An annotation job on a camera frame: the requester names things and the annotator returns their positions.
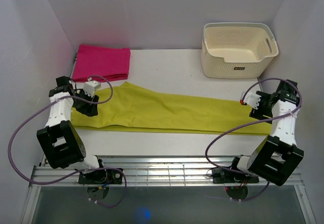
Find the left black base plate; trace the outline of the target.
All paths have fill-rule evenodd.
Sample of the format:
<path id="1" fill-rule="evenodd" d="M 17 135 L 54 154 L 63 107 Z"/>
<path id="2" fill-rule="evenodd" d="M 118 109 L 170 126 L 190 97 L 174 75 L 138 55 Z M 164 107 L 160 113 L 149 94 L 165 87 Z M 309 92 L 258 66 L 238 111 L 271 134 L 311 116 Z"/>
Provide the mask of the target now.
<path id="1" fill-rule="evenodd" d="M 80 173 L 78 183 L 88 185 L 87 194 L 91 199 L 103 200 L 109 192 L 110 185 L 120 185 L 122 175 L 119 171 L 108 169 L 92 171 L 87 174 Z"/>

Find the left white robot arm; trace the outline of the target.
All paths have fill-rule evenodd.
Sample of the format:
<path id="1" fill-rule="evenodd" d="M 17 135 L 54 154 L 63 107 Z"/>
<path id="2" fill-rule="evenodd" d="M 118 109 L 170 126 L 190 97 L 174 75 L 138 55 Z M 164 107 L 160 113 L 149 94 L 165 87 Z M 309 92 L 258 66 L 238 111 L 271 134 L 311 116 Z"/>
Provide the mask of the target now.
<path id="1" fill-rule="evenodd" d="M 82 89 L 74 89 L 70 78 L 61 76 L 56 78 L 56 84 L 49 92 L 53 105 L 48 122 L 36 133 L 40 146 L 53 169 L 83 169 L 94 182 L 102 183 L 107 179 L 107 170 L 97 156 L 86 153 L 84 143 L 71 123 L 72 109 L 88 117 L 98 115 L 96 103 L 99 97 L 95 91 L 101 83 L 91 80 L 85 82 Z"/>

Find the cream perforated plastic basket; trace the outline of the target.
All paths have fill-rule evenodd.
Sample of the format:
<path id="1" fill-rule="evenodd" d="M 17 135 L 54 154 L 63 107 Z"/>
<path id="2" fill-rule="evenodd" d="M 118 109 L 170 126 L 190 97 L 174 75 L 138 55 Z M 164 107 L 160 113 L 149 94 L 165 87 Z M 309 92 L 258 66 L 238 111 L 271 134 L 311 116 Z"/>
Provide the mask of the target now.
<path id="1" fill-rule="evenodd" d="M 278 54 L 276 39 L 263 23 L 218 22 L 204 26 L 200 61 L 206 77 L 257 78 Z"/>

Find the aluminium rail frame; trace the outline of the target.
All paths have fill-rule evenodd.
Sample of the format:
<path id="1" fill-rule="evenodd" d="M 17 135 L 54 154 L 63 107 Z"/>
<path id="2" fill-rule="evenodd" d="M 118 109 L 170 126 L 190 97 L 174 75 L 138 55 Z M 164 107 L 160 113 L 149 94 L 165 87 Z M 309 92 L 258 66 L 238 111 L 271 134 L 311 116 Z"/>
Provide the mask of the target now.
<path id="1" fill-rule="evenodd" d="M 213 165 L 204 157 L 131 157 L 131 156 L 100 156 L 106 167 L 123 168 L 127 178 L 127 187 L 202 187 L 221 186 L 213 184 L 211 174 Z M 219 165 L 228 166 L 233 156 L 211 158 Z M 32 180 L 49 182 L 70 174 L 72 168 L 52 169 L 46 160 L 35 166 L 32 171 Z M 78 175 L 66 178 L 53 186 L 78 186 Z M 304 181 L 299 167 L 292 173 L 285 183 L 295 188 L 297 198 L 306 223 L 316 223 L 308 201 Z"/>

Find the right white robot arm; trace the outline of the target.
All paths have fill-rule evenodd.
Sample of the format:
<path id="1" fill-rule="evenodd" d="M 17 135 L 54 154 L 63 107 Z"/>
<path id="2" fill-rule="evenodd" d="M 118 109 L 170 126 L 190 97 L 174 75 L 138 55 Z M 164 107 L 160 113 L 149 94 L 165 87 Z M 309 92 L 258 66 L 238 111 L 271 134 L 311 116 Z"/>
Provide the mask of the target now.
<path id="1" fill-rule="evenodd" d="M 272 94 L 244 92 L 240 102 L 252 107 L 251 118 L 270 118 L 271 130 L 251 156 L 241 155 L 233 160 L 229 177 L 234 182 L 241 182 L 247 175 L 259 176 L 282 186 L 304 157 L 295 140 L 300 103 L 297 83 L 281 81 Z"/>

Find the yellow-green trousers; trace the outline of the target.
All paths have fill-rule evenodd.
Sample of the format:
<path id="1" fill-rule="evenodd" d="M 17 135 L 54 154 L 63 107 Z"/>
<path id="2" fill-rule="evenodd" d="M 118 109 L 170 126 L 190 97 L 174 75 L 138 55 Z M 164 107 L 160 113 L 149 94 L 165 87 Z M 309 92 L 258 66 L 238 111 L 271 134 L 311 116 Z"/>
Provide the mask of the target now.
<path id="1" fill-rule="evenodd" d="M 75 127 L 89 130 L 221 134 L 254 119 L 250 107 L 231 100 L 158 93 L 125 82 L 97 91 L 98 115 L 71 114 Z"/>

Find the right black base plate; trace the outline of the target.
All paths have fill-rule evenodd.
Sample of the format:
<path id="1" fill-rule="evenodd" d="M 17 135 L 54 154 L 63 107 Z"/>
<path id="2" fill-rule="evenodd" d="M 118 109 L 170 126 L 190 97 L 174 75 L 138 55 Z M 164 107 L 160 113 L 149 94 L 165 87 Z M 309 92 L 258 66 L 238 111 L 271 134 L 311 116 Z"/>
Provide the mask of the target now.
<path id="1" fill-rule="evenodd" d="M 243 175 L 226 171 L 221 168 L 211 168 L 211 173 L 207 174 L 212 178 L 214 184 L 224 184 L 225 192 L 229 198 L 245 200 L 248 196 L 248 184 L 259 183 L 257 176 Z"/>

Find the folded pink trousers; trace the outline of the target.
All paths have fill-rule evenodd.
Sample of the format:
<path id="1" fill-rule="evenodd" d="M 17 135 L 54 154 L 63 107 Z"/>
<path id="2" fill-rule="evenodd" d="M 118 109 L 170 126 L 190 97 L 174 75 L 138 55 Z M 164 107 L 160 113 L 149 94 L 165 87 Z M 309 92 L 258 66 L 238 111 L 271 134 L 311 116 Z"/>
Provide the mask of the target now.
<path id="1" fill-rule="evenodd" d="M 129 75 L 131 50 L 112 49 L 81 44 L 76 53 L 72 79 L 85 82 L 94 75 L 108 81 L 126 80 Z"/>

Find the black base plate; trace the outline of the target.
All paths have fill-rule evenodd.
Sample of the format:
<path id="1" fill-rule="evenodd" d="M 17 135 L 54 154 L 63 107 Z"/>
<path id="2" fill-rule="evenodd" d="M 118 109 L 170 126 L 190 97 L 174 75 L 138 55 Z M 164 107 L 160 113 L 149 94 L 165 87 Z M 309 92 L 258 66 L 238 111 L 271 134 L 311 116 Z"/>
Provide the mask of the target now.
<path id="1" fill-rule="evenodd" d="M 91 199 L 103 200 L 109 192 L 110 185 L 120 185 L 122 175 L 119 171 L 108 169 L 92 171 L 87 174 L 80 173 L 78 183 L 88 185 L 87 194 Z"/>
<path id="2" fill-rule="evenodd" d="M 248 196 L 248 184 L 259 183 L 257 176 L 243 175 L 226 171 L 221 168 L 211 168 L 211 173 L 207 174 L 212 178 L 214 184 L 224 184 L 225 192 L 229 198 L 245 200 Z"/>

